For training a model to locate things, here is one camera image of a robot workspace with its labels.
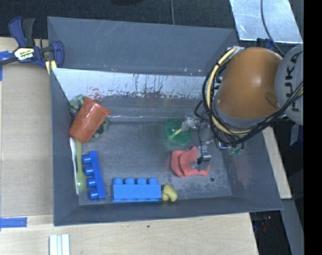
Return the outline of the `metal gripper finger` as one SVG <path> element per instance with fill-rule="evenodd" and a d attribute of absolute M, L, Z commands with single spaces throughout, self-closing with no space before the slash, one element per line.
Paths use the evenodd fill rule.
<path fill-rule="evenodd" d="M 191 117 L 186 117 L 186 119 L 181 123 L 181 130 L 188 131 L 196 127 L 195 119 Z"/>
<path fill-rule="evenodd" d="M 198 169 L 207 169 L 211 160 L 211 153 L 207 146 L 199 146 L 197 151 L 196 166 Z"/>

